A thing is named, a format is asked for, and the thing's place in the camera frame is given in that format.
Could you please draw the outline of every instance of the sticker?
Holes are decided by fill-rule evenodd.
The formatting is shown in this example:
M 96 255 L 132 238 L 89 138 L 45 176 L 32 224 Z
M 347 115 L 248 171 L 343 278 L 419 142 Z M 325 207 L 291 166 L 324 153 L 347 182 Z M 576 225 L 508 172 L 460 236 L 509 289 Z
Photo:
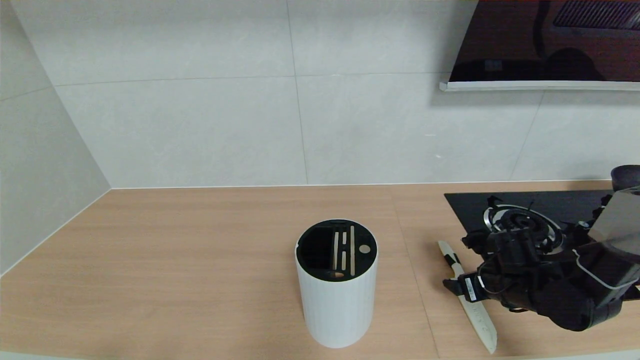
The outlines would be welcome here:
M 471 278 L 467 277 L 465 279 L 465 283 L 467 284 L 467 290 L 469 291 L 469 298 L 471 301 L 476 301 L 476 292 L 474 291 L 473 284 L 471 284 Z

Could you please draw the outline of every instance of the white tiled wall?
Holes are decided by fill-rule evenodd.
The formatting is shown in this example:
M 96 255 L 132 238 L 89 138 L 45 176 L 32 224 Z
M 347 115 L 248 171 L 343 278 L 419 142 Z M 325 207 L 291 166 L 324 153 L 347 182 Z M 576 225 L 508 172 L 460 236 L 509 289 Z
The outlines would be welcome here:
M 8 1 L 0 2 L 0 274 L 109 189 Z
M 114 187 L 606 178 L 640 93 L 443 94 L 473 0 L 21 0 Z

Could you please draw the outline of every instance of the wooden countertop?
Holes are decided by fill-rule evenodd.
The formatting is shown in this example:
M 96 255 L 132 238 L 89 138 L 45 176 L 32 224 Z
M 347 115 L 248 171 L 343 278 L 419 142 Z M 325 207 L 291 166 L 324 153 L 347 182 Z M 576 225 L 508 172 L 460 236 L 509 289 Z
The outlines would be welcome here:
M 437 240 L 466 270 L 480 257 L 445 192 L 609 188 L 608 182 L 112 190 L 2 278 L 0 349 L 83 359 L 479 359 Z M 380 247 L 374 318 L 356 344 L 324 348 L 303 319 L 293 248 L 327 218 Z M 637 348 L 640 302 L 584 332 L 486 307 L 494 357 Z

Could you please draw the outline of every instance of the knife block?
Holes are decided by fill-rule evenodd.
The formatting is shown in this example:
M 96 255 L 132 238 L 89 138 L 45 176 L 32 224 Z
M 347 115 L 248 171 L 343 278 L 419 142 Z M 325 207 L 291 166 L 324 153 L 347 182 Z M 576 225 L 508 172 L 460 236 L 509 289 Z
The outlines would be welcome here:
M 310 227 L 295 248 L 311 336 L 330 348 L 358 341 L 373 318 L 378 244 L 364 226 L 327 220 Z

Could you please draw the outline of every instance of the knife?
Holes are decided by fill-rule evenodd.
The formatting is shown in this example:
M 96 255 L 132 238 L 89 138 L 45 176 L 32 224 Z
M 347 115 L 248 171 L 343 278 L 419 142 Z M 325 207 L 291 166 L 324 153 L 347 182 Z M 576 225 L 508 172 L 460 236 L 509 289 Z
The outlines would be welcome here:
M 442 251 L 442 255 L 445 256 L 445 259 L 449 258 L 452 259 L 449 260 L 449 262 L 453 261 L 451 268 L 453 269 L 453 274 L 455 276 L 454 279 L 457 279 L 458 276 L 464 274 L 465 271 L 462 269 L 462 264 L 460 264 L 460 260 L 451 246 L 449 246 L 446 241 L 438 241 L 438 246 L 440 246 L 440 251 Z M 476 334 L 478 334 L 478 337 L 482 340 L 486 349 L 489 350 L 489 353 L 493 354 L 498 344 L 498 334 L 495 330 L 495 326 L 493 326 L 493 322 L 491 321 L 489 314 L 484 308 L 484 305 L 482 305 L 482 302 L 468 302 L 464 295 L 461 295 L 458 298 L 462 303 L 462 308 L 467 313 L 467 317 L 469 317 L 471 325 L 473 325 L 476 330 Z

